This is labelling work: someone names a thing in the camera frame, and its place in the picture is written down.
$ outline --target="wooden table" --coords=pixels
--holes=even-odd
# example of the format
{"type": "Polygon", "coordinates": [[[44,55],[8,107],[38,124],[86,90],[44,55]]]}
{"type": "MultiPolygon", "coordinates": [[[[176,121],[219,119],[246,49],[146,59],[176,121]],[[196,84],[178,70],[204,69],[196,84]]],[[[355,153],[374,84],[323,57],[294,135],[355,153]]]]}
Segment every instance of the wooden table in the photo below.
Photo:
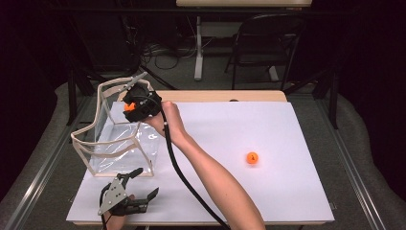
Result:
{"type": "MultiPolygon", "coordinates": [[[[193,138],[241,183],[259,207],[266,224],[322,224],[334,221],[293,107],[280,91],[159,91],[163,101],[179,106],[193,138]],[[249,165],[247,152],[259,154],[249,165]]],[[[144,214],[131,215],[132,225],[217,225],[174,171],[164,139],[153,177],[136,177],[126,192],[159,194],[144,214]]],[[[186,157],[174,148],[178,165],[209,206],[221,217],[186,157]]],[[[101,224],[97,215],[102,187],[112,178],[86,172],[68,221],[101,224]]]]}

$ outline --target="clear plastic box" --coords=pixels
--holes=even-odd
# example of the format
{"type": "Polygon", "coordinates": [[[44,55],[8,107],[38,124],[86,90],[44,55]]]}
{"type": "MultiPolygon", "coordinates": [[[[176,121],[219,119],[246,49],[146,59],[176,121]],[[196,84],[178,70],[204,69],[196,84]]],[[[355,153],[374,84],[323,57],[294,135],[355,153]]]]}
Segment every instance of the clear plastic box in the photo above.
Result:
{"type": "Polygon", "coordinates": [[[144,123],[130,123],[123,114],[121,92],[133,78],[101,83],[94,122],[71,133],[75,150],[94,176],[116,176],[143,168],[140,176],[153,176],[159,134],[144,123]]]}

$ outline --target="black cable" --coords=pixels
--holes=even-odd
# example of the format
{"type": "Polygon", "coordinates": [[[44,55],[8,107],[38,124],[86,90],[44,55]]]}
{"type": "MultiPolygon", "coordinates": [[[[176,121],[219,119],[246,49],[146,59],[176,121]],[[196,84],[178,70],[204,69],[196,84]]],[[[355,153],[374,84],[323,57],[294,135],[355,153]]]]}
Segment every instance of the black cable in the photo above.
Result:
{"type": "Polygon", "coordinates": [[[172,90],[177,90],[178,89],[175,86],[173,86],[173,85],[169,84],[168,82],[166,82],[165,80],[163,80],[161,77],[159,77],[154,72],[152,72],[151,70],[146,68],[144,65],[140,65],[140,68],[145,70],[147,73],[149,73],[155,80],[157,80],[158,82],[163,84],[166,88],[172,89],[172,90]]]}
{"type": "Polygon", "coordinates": [[[170,139],[170,132],[169,132],[169,125],[168,125],[168,121],[167,121],[167,117],[165,116],[165,112],[164,109],[162,108],[162,106],[156,102],[155,100],[146,97],[146,96],[136,96],[134,98],[143,98],[143,99],[148,99],[150,101],[152,101],[153,103],[155,103],[162,114],[162,118],[164,120],[164,132],[165,132],[165,140],[167,142],[167,148],[168,148],[168,152],[169,152],[169,157],[170,157],[170,161],[172,163],[172,166],[174,167],[176,173],[178,174],[178,176],[180,177],[180,179],[182,180],[182,182],[186,185],[186,187],[189,189],[189,191],[191,191],[191,193],[194,195],[194,197],[196,197],[196,199],[200,202],[200,204],[206,209],[206,211],[218,222],[221,224],[221,226],[224,229],[230,229],[230,227],[210,208],[210,206],[204,201],[204,199],[199,195],[199,193],[194,189],[194,187],[191,185],[191,183],[189,183],[188,179],[185,177],[185,175],[183,175],[182,171],[179,168],[179,165],[177,164],[176,161],[176,157],[173,153],[173,148],[172,148],[172,141],[170,139]]]}
{"type": "Polygon", "coordinates": [[[155,66],[156,66],[158,69],[160,69],[160,70],[171,70],[171,69],[174,69],[174,68],[179,64],[179,59],[180,59],[180,57],[179,57],[177,54],[175,54],[175,53],[172,53],[172,54],[171,54],[171,53],[169,52],[167,55],[156,55],[156,56],[155,56],[155,60],[154,60],[154,64],[155,64],[155,66]],[[163,57],[163,56],[175,58],[176,61],[175,61],[175,63],[174,63],[172,66],[170,66],[170,67],[161,67],[161,66],[158,65],[158,57],[163,57]]]}
{"type": "MultiPolygon", "coordinates": [[[[101,197],[99,199],[99,204],[102,207],[102,198],[104,196],[104,193],[110,188],[111,183],[108,183],[104,188],[101,190],[101,197]]],[[[101,214],[101,224],[102,224],[102,230],[107,230],[107,221],[104,218],[104,214],[101,214]]]]}

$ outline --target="forearm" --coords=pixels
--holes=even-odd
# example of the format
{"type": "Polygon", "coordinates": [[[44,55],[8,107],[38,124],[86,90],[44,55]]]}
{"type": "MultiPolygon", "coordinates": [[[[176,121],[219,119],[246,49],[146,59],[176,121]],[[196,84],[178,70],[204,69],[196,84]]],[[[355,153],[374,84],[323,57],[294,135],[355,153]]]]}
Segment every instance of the forearm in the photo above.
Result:
{"type": "Polygon", "coordinates": [[[187,134],[175,145],[191,162],[232,229],[264,229],[262,217],[253,200],[221,164],[187,134]]]}

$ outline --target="dark background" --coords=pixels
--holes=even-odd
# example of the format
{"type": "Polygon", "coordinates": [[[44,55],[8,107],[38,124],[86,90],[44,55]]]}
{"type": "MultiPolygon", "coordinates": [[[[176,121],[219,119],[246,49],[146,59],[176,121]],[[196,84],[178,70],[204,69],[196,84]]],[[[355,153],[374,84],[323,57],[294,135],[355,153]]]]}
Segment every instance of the dark background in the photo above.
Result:
{"type": "MultiPolygon", "coordinates": [[[[82,2],[92,1],[63,3],[83,5],[82,2]]],[[[104,6],[114,5],[108,0],[97,2],[104,6]]],[[[139,3],[174,6],[174,1],[139,3]]],[[[351,10],[359,3],[313,0],[312,8],[351,10]]],[[[127,37],[122,19],[117,15],[81,15],[72,24],[58,16],[51,19],[35,1],[3,1],[1,4],[0,75],[5,103],[1,112],[0,178],[3,188],[0,198],[3,198],[51,119],[56,106],[54,90],[67,81],[72,69],[66,51],[81,65],[99,71],[127,71],[134,68],[134,60],[139,55],[136,49],[125,44],[127,37]],[[59,43],[62,36],[68,41],[65,47],[59,43]]],[[[370,15],[369,26],[359,28],[356,45],[343,64],[339,89],[364,119],[371,138],[374,164],[404,200],[405,10],[403,2],[385,1],[377,13],[370,15]]],[[[184,22],[171,16],[146,20],[150,24],[143,28],[143,33],[168,47],[176,46],[177,34],[173,28],[182,28],[184,22]]],[[[303,80],[324,68],[340,51],[341,39],[349,27],[348,20],[309,19],[292,66],[291,79],[303,80]]]]}

